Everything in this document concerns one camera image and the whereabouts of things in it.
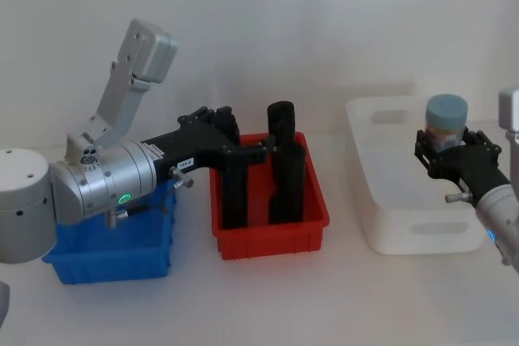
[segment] label sticker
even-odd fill
[[[189,160],[184,160],[182,162],[179,162],[177,164],[177,169],[185,169],[185,168],[189,168],[190,166],[193,166],[195,164],[195,159],[194,158],[190,158]]]
[[[159,149],[153,143],[151,145],[148,145],[147,143],[143,143],[143,145],[146,147],[146,150],[148,151],[149,156],[154,161],[160,160],[165,154],[161,149]]]

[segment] green indicator light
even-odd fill
[[[123,196],[121,196],[119,198],[119,204],[124,204],[127,201],[129,201],[130,199],[131,199],[131,195],[130,194],[124,194]]]

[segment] white table surface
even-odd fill
[[[519,275],[491,242],[471,254],[373,252],[350,196],[345,136],[307,138],[330,214],[321,251],[223,261],[201,169],[178,194],[168,277],[66,286],[40,260],[0,265],[11,286],[0,345],[519,344]]]

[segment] blue cup lid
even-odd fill
[[[465,127],[469,105],[458,95],[433,96],[427,102],[425,119],[428,126],[440,130],[459,130]]]

